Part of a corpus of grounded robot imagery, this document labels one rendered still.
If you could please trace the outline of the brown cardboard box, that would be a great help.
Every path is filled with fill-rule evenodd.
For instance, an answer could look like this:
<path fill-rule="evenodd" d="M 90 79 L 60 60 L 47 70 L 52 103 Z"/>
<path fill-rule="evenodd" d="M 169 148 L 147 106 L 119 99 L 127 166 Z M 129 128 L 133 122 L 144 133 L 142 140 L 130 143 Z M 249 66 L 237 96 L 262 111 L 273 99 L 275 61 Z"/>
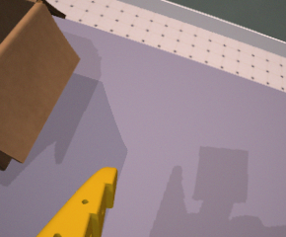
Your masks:
<path fill-rule="evenodd" d="M 1 171 L 25 162 L 80 61 L 51 15 L 66 18 L 46 0 L 0 0 Z"/>

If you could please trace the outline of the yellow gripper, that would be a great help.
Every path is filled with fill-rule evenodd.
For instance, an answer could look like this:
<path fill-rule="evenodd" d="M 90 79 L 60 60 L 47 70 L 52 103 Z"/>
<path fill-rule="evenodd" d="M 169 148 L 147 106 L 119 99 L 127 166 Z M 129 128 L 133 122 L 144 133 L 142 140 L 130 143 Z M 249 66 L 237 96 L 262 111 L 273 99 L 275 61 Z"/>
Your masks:
<path fill-rule="evenodd" d="M 117 169 L 101 168 L 60 208 L 36 237 L 101 237 L 113 208 Z"/>

